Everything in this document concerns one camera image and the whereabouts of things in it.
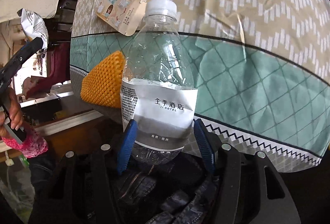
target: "yellow cushion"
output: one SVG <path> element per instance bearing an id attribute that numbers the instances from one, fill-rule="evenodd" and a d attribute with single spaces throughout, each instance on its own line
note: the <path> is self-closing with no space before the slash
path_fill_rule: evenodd
<path id="1" fill-rule="evenodd" d="M 121 75 L 125 57 L 116 51 L 103 59 L 83 79 L 80 96 L 82 100 L 102 106 L 120 108 Z"/>

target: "bottle label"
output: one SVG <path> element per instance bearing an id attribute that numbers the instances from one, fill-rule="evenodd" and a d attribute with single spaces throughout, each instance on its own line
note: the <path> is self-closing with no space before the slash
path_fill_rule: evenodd
<path id="1" fill-rule="evenodd" d="M 120 99 L 123 128 L 134 119 L 136 143 L 159 151 L 179 150 L 186 144 L 195 113 L 197 89 L 143 79 L 123 78 Z"/>

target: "white label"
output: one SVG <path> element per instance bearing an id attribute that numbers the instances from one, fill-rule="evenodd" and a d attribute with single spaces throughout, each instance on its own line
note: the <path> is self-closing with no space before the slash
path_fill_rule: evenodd
<path id="1" fill-rule="evenodd" d="M 191 132 L 197 89 L 127 78 L 120 91 L 123 128 L 134 119 L 136 143 L 159 151 L 182 149 Z"/>
<path id="2" fill-rule="evenodd" d="M 22 9 L 21 25 L 25 34 L 30 38 L 42 38 L 44 42 L 42 49 L 48 45 L 48 31 L 46 25 L 40 15 L 26 9 Z"/>
<path id="3" fill-rule="evenodd" d="M 12 159 L 7 159 L 7 160 L 5 161 L 5 163 L 6 163 L 7 166 L 12 166 L 12 165 L 14 165 L 14 161 L 13 161 Z"/>

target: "chinese characters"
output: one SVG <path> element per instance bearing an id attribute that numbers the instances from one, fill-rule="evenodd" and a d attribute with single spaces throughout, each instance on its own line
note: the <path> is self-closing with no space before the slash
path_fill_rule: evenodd
<path id="1" fill-rule="evenodd" d="M 163 140 L 163 141 L 168 141 L 168 138 L 163 138 L 163 137 L 161 137 L 161 136 L 157 136 L 157 135 L 155 135 L 155 134 L 152 134 L 151 137 L 152 137 L 152 138 L 156 138 L 156 139 L 161 139 L 161 140 Z"/>
<path id="2" fill-rule="evenodd" d="M 129 18 L 132 15 L 133 11 L 134 11 L 134 8 L 130 9 L 128 11 L 127 15 L 125 16 L 124 22 L 123 22 L 125 25 L 128 25 L 129 24 Z"/>
<path id="3" fill-rule="evenodd" d="M 167 110 L 172 110 L 172 111 L 177 111 L 177 109 L 183 110 L 184 105 L 178 104 L 176 105 L 175 102 L 168 102 L 167 100 L 160 100 L 159 98 L 155 99 L 155 104 L 160 105 L 160 108 L 167 109 Z"/>

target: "packaging box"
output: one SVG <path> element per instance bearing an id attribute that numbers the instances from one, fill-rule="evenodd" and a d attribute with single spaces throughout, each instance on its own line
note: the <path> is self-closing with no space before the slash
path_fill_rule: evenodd
<path id="1" fill-rule="evenodd" d="M 116 31 L 131 36 L 146 12 L 144 0 L 101 0 L 96 15 Z"/>

